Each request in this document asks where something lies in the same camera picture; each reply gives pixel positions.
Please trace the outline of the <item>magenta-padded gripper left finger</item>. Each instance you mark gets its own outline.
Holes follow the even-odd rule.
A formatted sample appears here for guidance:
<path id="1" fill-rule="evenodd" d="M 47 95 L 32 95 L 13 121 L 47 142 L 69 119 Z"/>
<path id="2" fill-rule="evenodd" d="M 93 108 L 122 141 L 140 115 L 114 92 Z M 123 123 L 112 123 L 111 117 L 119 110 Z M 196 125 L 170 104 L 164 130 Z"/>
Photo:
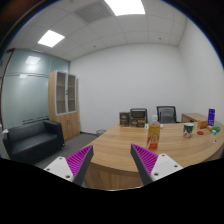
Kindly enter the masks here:
<path id="1" fill-rule="evenodd" d="M 81 186 L 93 155 L 93 146 L 89 145 L 68 157 L 57 157 L 45 171 Z"/>

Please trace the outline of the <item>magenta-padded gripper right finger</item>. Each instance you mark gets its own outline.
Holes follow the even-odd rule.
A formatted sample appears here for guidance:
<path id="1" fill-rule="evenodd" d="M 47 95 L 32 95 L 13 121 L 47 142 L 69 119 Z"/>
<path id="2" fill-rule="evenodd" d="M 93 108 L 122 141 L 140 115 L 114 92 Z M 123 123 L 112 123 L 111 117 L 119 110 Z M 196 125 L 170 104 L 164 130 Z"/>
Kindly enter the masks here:
<path id="1" fill-rule="evenodd" d="M 144 185 L 150 184 L 182 169 L 181 165 L 165 153 L 157 155 L 135 144 L 131 145 L 130 153 L 135 161 Z"/>

